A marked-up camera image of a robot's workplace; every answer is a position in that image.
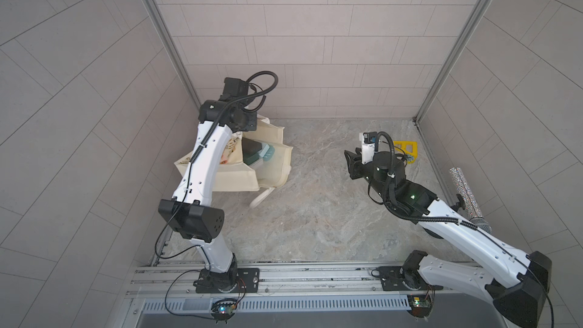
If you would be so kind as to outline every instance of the vent slot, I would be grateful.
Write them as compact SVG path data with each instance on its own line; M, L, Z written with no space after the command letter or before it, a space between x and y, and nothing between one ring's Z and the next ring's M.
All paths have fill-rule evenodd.
M169 298L173 312L205 314L219 298ZM407 295L246 296L238 313L324 312L350 310L411 310ZM146 299L144 314L168 314L164 299Z

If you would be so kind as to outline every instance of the mounting plate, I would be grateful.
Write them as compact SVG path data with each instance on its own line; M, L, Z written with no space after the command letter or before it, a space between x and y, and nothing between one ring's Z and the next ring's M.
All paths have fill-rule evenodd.
M401 266L381 266L377 267L381 278L381 285L383 291L402 291L403 289L411 290L404 284L404 278L401 277ZM435 290L443 290L443 286L434 286ZM411 291L427 291L427 284L421 281L421 287L418 290Z
M257 292L257 289L259 287L259 269L258 268L238 268L237 269L237 281L241 279L243 280L243 282L245 283L245 287L247 288L247 292ZM221 294L224 291L221 291L217 288L208 288L208 287L204 287L204 286L197 286L196 287L196 293L197 294ZM235 288L232 291L229 291L229 293L231 294L237 294L237 293L243 293L245 292L245 288L243 286L241 286L239 288L239 286L235 286Z

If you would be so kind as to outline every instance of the white robotic arm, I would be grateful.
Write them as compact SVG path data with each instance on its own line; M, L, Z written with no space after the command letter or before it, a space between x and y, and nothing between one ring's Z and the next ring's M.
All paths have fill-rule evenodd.
M257 94L273 89L277 84L277 76L273 76L273 86ZM221 234L224 212L210 206L213 184L232 132L253 129L253 121L257 121L256 113L245 116L241 107L232 110L229 105L233 99L248 97L244 94L250 80L231 79L236 84L229 88L228 79L219 101L206 101L201 107L193 159L172 200L162 200L159 207L168 225L199 249L206 263L201 277L220 291L230 291L236 285L237 260ZM230 109L230 114L223 117L223 109ZM550 260L542 253L527 254L490 235L477 204L469 213L469 221L460 215L459 207L475 204L469 189L464 203L450 207L430 190L407 180L404 164L396 158L394 148L378 150L383 136L392 146L388 134L369 132L361 135L362 148L356 153L345 151L350 177L366 179L369 191L372 188L383 198L377 204L383 204L401 219L421 225L434 237L448 240L481 266L469 267L413 251L402 267L406 286L415 290L424 283L452 288L492 303L521 327L536 327L550 286Z

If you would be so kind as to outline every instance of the yellow plastic toy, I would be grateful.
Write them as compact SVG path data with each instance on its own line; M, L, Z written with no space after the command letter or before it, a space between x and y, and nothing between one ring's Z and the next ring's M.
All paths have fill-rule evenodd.
M399 147L407 155L408 164L412 164L415 162L415 160L417 159L417 142L393 141L393 144L395 145L395 148Z

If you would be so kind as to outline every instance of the marble floor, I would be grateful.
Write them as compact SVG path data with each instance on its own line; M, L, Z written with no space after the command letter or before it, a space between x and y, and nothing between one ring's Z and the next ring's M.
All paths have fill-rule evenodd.
M351 180L344 150L360 146L359 132L387 132L393 140L417 141L418 158L407 178L443 193L411 120L275 119L294 147L288 182L258 207L259 192L215 192L213 207L225 211L223 235L239 261L404 261L414 250L451 261L470 258L412 222L369 200L367 183ZM191 244L173 233L168 256ZM196 249L175 258L200 260Z

